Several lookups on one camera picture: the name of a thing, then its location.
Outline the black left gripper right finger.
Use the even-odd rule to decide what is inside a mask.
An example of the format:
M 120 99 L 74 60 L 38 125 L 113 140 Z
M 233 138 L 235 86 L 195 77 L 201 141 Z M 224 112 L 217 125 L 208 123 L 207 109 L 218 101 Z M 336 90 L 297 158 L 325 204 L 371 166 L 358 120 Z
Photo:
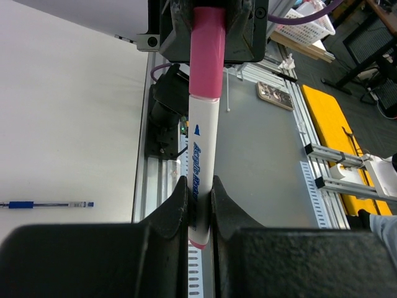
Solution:
M 396 266 L 372 232 L 269 228 L 214 177 L 215 297 L 395 297 Z

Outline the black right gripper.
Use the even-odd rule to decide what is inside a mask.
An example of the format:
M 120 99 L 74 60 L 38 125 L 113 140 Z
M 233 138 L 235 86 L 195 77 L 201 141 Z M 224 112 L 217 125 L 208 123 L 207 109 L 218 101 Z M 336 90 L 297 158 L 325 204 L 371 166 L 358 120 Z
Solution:
M 148 31 L 138 35 L 138 49 L 158 52 L 171 63 L 190 63 L 196 7 L 225 10 L 226 64 L 258 62 L 264 58 L 268 1 L 149 1 Z

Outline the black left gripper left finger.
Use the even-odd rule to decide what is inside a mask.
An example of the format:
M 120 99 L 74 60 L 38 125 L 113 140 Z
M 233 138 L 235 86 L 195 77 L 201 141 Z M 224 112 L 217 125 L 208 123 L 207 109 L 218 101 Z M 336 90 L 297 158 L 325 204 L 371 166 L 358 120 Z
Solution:
M 186 297 L 187 180 L 138 223 L 26 225 L 1 245 L 2 297 Z

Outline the pink marker cap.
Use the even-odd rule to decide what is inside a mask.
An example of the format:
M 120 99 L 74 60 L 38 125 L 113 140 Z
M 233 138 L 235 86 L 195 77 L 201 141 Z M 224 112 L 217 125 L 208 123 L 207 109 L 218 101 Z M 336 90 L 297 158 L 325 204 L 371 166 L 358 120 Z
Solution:
M 191 95 L 221 97 L 225 59 L 226 10 L 196 7 L 190 41 Z

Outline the white acrylic marker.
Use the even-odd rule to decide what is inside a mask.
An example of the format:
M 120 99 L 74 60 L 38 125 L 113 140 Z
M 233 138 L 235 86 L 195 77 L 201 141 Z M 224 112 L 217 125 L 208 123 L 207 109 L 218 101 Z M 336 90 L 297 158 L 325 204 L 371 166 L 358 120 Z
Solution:
M 188 170 L 191 244 L 203 249 L 209 241 L 210 193 L 215 168 L 220 100 L 189 96 Z

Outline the blue ballpoint pen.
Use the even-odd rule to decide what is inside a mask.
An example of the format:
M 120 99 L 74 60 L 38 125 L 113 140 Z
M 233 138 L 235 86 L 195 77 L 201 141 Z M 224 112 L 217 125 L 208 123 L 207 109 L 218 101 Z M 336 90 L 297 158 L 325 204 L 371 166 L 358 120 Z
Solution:
M 34 201 L 10 201 L 10 202 L 2 202 L 1 208 L 5 209 L 34 209 L 34 208 L 51 208 L 51 207 L 60 207 L 60 208 L 91 208 L 94 207 L 94 202 L 47 202 L 40 203 Z

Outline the white plastic basket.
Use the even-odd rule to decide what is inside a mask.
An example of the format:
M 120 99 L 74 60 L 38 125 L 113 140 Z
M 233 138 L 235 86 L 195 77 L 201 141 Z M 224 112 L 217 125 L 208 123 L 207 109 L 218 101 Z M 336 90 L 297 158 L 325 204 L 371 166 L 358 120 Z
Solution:
M 288 19 L 297 19 L 309 16 L 318 12 L 315 6 L 310 2 L 305 2 L 297 9 L 290 9 L 285 16 Z M 309 46 L 328 35 L 335 35 L 336 31 L 327 15 L 309 23 L 300 25 L 282 25 L 276 26 L 275 31 L 300 45 Z

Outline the yellow mat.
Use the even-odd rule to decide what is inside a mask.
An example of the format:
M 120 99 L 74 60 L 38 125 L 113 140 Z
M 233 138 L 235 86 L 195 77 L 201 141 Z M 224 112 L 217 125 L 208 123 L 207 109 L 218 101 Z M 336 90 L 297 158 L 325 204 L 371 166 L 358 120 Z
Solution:
M 363 156 L 355 137 L 348 137 L 352 129 L 334 97 L 307 85 L 301 86 L 301 91 L 310 113 L 320 144 L 344 153 Z M 374 199 L 358 199 L 349 194 L 341 194 L 344 210 L 349 215 L 356 215 L 364 209 L 375 215 L 391 215 L 387 202 Z

